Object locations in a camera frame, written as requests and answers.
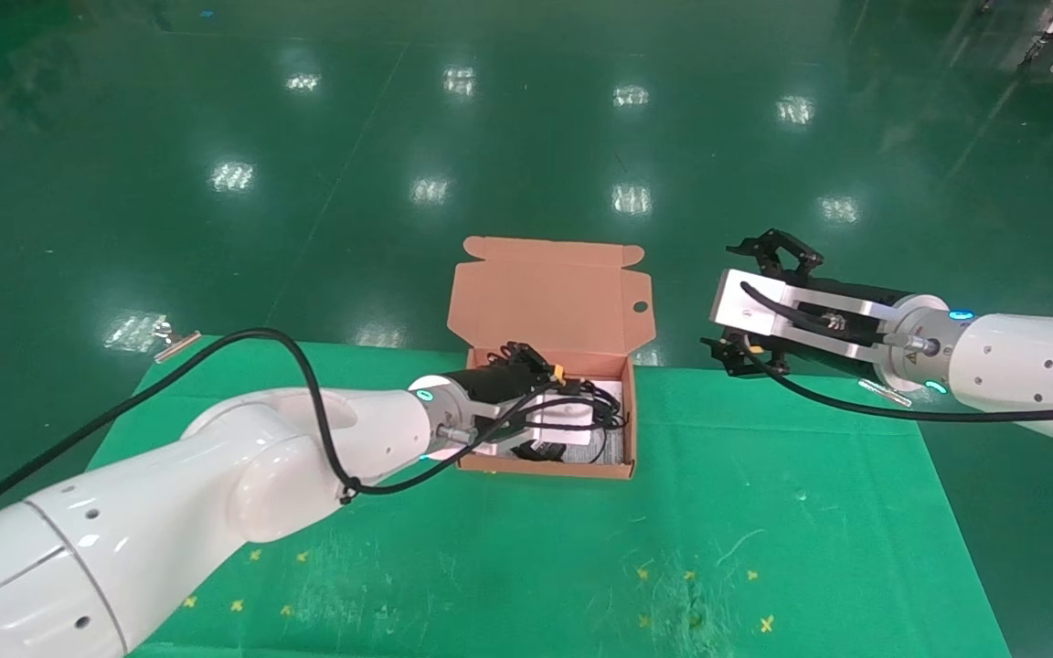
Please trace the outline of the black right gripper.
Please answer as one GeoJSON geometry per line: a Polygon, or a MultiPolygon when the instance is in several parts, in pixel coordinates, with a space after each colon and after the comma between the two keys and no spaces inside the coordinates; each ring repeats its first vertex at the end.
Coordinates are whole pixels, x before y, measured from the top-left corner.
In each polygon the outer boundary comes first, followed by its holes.
{"type": "Polygon", "coordinates": [[[774,332],[764,336],[723,334],[720,338],[699,338],[710,357],[722,364],[730,377],[764,377],[764,368],[789,376],[787,361],[793,356],[848,376],[878,378],[875,353],[883,341],[886,326],[896,322],[869,311],[899,308],[912,296],[910,292],[810,278],[812,271],[824,265],[823,255],[784,230],[764,230],[760,236],[746,238],[726,251],[755,260],[758,273],[763,275],[755,279],[755,290],[773,302],[771,310],[776,313],[774,332]],[[794,268],[784,267],[781,251],[795,259],[794,268]],[[748,340],[753,358],[747,358],[736,338],[748,340]]]}

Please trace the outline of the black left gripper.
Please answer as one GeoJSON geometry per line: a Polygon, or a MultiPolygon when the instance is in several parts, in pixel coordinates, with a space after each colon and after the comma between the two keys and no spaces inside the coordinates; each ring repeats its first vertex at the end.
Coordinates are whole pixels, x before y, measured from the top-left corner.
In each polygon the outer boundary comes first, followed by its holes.
{"type": "MultiPolygon", "coordinates": [[[[510,341],[488,354],[488,364],[465,371],[465,392],[471,401],[498,407],[493,415],[473,414],[476,428],[486,428],[505,408],[518,400],[537,398],[539,388],[553,379],[555,366],[536,348],[522,342],[510,341]]],[[[563,462],[565,444],[539,440],[524,441],[511,448],[511,454],[526,462],[563,462]]]]}

